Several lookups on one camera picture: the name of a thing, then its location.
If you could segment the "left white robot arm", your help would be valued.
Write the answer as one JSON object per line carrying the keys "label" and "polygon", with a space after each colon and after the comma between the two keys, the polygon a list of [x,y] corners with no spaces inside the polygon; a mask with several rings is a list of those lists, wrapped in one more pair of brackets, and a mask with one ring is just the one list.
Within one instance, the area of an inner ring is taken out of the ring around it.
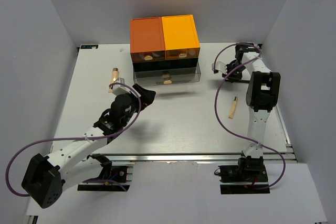
{"label": "left white robot arm", "polygon": [[22,188],[42,208],[48,208],[68,188],[94,180],[110,178],[111,161],[96,150],[107,146],[129,126],[133,115],[139,115],[155,99],[155,91],[138,84],[121,85],[110,107],[82,138],[46,156],[36,154],[29,161]]}

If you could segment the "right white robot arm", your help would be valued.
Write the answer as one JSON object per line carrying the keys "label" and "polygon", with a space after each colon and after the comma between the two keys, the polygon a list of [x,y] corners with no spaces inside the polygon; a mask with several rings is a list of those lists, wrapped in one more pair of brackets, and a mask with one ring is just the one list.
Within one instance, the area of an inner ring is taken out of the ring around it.
{"label": "right white robot arm", "polygon": [[238,43],[235,46],[235,60],[226,65],[226,72],[231,73],[229,82],[241,82],[243,71],[247,70],[250,80],[246,93],[249,107],[249,124],[247,137],[257,141],[249,143],[238,160],[237,175],[247,182],[259,173],[263,166],[263,149],[266,123],[272,109],[278,102],[280,73],[269,70],[261,59],[248,61],[257,57],[260,48],[252,43]]}

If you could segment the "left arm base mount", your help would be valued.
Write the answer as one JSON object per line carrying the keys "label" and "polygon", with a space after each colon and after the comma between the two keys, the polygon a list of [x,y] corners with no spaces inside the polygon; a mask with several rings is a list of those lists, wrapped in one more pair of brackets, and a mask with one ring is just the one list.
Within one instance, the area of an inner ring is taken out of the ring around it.
{"label": "left arm base mount", "polygon": [[133,166],[127,163],[114,163],[106,156],[92,154],[87,161],[98,162],[97,176],[77,186],[77,191],[127,192],[133,175]]}

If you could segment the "clear yellow box drawer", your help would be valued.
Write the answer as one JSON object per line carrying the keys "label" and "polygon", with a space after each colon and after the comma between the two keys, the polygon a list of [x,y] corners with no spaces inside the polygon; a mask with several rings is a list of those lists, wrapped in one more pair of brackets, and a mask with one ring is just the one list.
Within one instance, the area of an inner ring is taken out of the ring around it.
{"label": "clear yellow box drawer", "polygon": [[197,58],[200,48],[171,49],[166,51],[166,60]]}

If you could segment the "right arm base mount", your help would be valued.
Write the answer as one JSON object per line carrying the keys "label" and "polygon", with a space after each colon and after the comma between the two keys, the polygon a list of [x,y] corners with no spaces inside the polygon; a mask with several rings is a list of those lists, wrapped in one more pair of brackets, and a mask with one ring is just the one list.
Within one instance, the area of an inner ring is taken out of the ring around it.
{"label": "right arm base mount", "polygon": [[222,165],[215,171],[222,195],[269,194],[266,168],[261,171],[240,171],[238,165]]}

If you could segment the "clear cabinet drawer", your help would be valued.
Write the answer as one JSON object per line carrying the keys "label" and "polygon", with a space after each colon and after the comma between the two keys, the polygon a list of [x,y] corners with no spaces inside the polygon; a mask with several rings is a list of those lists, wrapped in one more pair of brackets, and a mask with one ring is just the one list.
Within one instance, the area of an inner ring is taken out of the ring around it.
{"label": "clear cabinet drawer", "polygon": [[190,68],[133,72],[134,83],[142,87],[199,82],[200,78],[199,63]]}

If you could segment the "black fan brush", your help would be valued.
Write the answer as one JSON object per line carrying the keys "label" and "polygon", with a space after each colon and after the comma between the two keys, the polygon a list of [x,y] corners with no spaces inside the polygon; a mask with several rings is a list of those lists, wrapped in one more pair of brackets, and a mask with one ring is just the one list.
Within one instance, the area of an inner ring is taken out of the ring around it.
{"label": "black fan brush", "polygon": [[235,78],[228,78],[225,81],[226,82],[230,82],[230,83],[245,83],[245,84],[249,84],[249,80],[242,80],[242,79],[235,79]]}

